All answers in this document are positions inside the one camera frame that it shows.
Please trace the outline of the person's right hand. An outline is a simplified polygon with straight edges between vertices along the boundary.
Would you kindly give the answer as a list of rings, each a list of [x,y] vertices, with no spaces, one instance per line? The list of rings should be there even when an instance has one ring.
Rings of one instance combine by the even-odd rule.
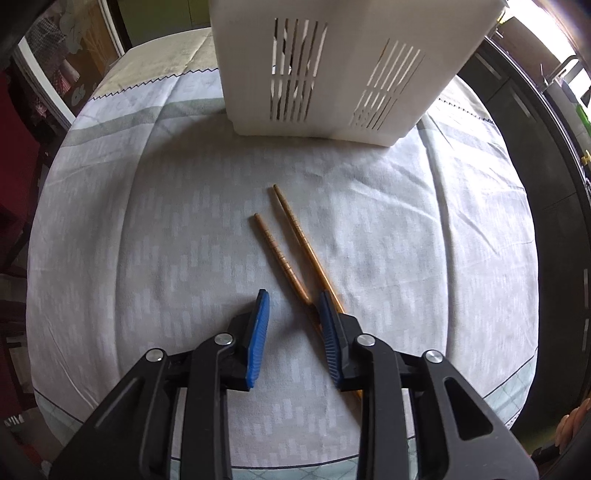
[[[573,437],[579,432],[581,425],[590,409],[589,399],[586,399],[580,406],[572,410],[570,414],[565,415],[559,422],[556,432],[554,445],[563,452]]]

